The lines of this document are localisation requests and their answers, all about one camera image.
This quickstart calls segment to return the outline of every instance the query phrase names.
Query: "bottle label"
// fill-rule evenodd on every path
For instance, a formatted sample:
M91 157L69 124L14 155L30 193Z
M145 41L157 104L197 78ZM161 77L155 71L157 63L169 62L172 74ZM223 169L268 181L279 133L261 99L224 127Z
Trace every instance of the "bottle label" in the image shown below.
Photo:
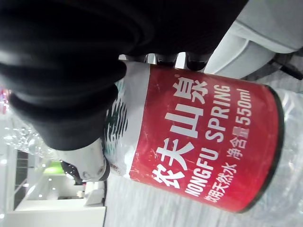
M225 210L247 210L279 159L277 106L263 85L151 66L129 175Z

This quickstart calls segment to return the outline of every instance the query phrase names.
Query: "white wall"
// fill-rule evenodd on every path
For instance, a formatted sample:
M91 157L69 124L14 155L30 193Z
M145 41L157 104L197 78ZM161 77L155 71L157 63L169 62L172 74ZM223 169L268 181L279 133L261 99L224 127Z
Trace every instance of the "white wall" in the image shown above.
M28 200L23 201L16 211L29 210L68 210L68 209L83 209L85 200Z
M41 174L40 179L38 179L34 184L32 181L30 184L30 187L35 185L35 190L26 197L26 200L37 200L39 198L39 194L42 194L44 197L42 199L45 199L45 197L48 195L50 191L50 182L48 181L48 176Z
M102 227L105 207L81 210L14 211L7 214L6 227Z
M52 181L49 182L50 191L49 193L57 193L58 196L77 196L77 191L82 191L82 185L73 185L73 180L67 178L65 175L62 176L50 176Z
M0 161L3 159L7 159L7 145L0 144ZM6 198L6 186L7 186L7 164L1 164L0 163L0 201L5 202ZM0 213L2 213L2 210L5 209L5 204L0 204Z

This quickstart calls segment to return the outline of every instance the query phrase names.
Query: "wall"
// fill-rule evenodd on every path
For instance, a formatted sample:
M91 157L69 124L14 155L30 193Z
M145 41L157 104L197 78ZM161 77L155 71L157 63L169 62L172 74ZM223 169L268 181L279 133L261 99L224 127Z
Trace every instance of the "wall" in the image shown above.
M82 185L73 185L73 180L62 176L50 176L52 181L49 182L50 191L49 194L56 193L58 196L77 196L77 191L82 191Z
M7 201L7 198L11 198L15 190L17 162L17 152L4 143L3 137L6 132L2 127L2 121L0 121L0 161L7 160L5 165L0 163L0 213L3 209L7 209L7 206L13 207L13 201Z
M84 199L23 201L16 211L83 209Z
M41 174L40 179L36 181L35 186L35 190L26 198L26 200L37 200L39 199L39 194L42 194L43 198L41 199L45 200L45 197L48 195L51 187L50 182L48 181L48 176Z
M83 208L80 210L40 210L14 211L7 214L4 226L7 227L102 227L105 207Z

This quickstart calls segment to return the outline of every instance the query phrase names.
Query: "water bottle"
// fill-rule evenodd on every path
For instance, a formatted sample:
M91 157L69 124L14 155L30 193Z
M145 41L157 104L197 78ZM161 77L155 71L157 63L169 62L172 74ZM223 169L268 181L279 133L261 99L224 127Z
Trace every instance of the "water bottle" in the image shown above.
M9 90L4 88L0 90L0 123L5 130L5 143L32 155L59 160L56 151L44 143L39 133L29 123L14 114L9 107Z
M302 222L303 95L136 62L116 85L104 129L114 172L239 218Z
M244 216L278 226L303 221L303 95L276 89L284 110L284 144L275 175L256 205Z

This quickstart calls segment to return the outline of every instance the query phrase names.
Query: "gray floor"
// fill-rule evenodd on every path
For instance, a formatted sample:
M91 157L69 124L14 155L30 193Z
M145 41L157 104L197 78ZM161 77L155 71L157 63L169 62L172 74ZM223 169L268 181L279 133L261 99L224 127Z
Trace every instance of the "gray floor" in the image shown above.
M303 70L303 58L294 56L291 63ZM303 92L302 81L280 71L257 78L274 88ZM106 205L105 227L270 227L115 175L108 179Z

